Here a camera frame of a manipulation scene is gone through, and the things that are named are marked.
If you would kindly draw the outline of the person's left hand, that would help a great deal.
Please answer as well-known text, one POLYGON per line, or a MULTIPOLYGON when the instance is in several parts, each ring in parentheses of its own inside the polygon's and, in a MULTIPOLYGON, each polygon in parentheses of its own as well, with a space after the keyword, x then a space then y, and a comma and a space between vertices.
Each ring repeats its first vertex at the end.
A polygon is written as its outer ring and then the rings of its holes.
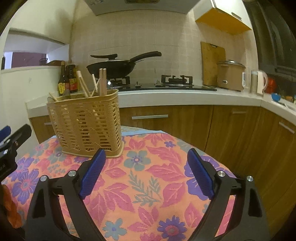
POLYGON ((4 208, 4 216, 15 229, 22 226, 20 214, 17 212, 16 204, 13 202, 7 185, 1 185, 1 207, 4 208))

